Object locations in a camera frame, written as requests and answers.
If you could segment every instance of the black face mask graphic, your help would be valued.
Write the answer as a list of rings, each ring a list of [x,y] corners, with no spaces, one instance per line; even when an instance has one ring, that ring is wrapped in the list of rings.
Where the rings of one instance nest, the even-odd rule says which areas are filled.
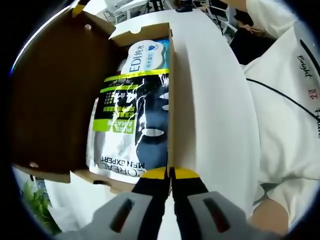
[[[134,134],[134,146],[130,147],[135,148],[138,166],[146,170],[165,167],[168,158],[169,74],[111,80],[104,83],[103,89],[94,119],[112,124],[109,130],[96,131]],[[112,139],[103,140],[106,145],[112,144]],[[115,151],[121,155],[125,149],[120,147]]]
[[[136,154],[146,170],[164,167],[168,159],[168,74],[144,76],[138,100],[135,130]]]

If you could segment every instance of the white table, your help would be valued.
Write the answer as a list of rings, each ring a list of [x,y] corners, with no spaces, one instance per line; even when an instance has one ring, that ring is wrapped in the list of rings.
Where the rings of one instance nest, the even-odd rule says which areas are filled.
[[[170,23],[175,50],[175,165],[198,172],[209,191],[220,192],[248,216],[258,186],[258,123],[243,71],[220,30],[199,10],[166,10],[119,23],[111,37],[165,22]],[[64,205],[71,206],[82,227],[114,195],[106,186],[71,177],[69,187],[79,193],[64,194]],[[51,193],[71,191],[60,189]],[[74,201],[78,210],[69,203]],[[169,196],[158,239],[180,238],[173,204]]]
[[[147,0],[133,0],[121,7],[119,7],[115,13],[119,13],[119,12],[125,12],[126,11],[126,17],[127,19],[130,19],[131,18],[131,12],[130,10],[133,9],[133,8],[136,8],[136,7],[139,7],[139,6],[142,6],[144,4],[147,3]]]

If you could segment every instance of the person's arm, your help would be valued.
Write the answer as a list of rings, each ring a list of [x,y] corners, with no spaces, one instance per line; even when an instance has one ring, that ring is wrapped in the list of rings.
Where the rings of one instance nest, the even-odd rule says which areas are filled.
[[[249,222],[261,230],[284,235],[306,213],[319,186],[319,180],[306,178],[284,181],[267,193],[268,199],[254,210]]]
[[[260,230],[285,235],[288,232],[289,216],[281,204],[268,198],[254,210],[249,222]]]
[[[274,38],[279,38],[296,21],[295,15],[284,3],[274,0],[222,0],[232,8],[247,12],[256,29],[266,31]]]
[[[238,28],[246,29],[246,30],[249,31],[250,33],[253,33],[251,26],[249,26],[248,24],[244,24],[242,21],[237,20],[237,21],[236,21],[236,26],[237,26]]]

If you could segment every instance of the cardboard box flap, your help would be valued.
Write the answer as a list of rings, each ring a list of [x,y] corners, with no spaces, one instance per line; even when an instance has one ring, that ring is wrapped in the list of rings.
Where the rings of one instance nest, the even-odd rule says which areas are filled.
[[[94,101],[121,58],[108,40],[111,27],[87,16],[63,12],[17,61],[8,114],[15,165],[59,174],[85,167]]]
[[[46,180],[50,180],[50,181],[54,181],[54,182],[59,182],[59,183],[65,183],[68,184],[70,183],[70,174],[68,173],[52,173],[52,172],[43,172],[43,171],[39,171],[37,169],[32,169],[32,168],[26,168],[23,166],[18,166],[18,165],[14,165],[14,167],[16,169],[21,170],[22,172],[32,175],[32,176],[36,176],[38,178],[42,178],[42,179],[46,179]]]
[[[165,22],[144,26],[137,34],[127,31],[113,37],[112,40],[117,46],[125,47],[142,40],[167,38],[171,34],[170,31],[169,23]]]
[[[92,183],[92,184],[103,184],[107,186],[111,186],[111,189],[113,191],[127,191],[131,192],[131,190],[134,188],[134,184],[117,181],[110,179],[106,176],[98,175],[95,173],[92,173],[88,170],[76,170],[73,172],[78,177]]]
[[[105,31],[109,36],[111,36],[111,34],[116,30],[116,27],[112,23],[104,21],[101,18],[85,11],[82,14],[86,15],[89,19],[91,19],[97,26],[99,26],[103,31]]]

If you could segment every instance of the white t-shirt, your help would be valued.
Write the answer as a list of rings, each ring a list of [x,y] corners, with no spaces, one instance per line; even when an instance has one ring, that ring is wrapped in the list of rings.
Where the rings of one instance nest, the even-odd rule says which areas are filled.
[[[277,41],[244,68],[247,78],[264,83],[320,116],[319,76],[297,42],[295,16],[272,0],[246,0],[254,26]],[[259,181],[279,184],[267,193],[289,214],[289,225],[307,210],[320,180],[320,122],[278,93],[248,82],[258,118]]]

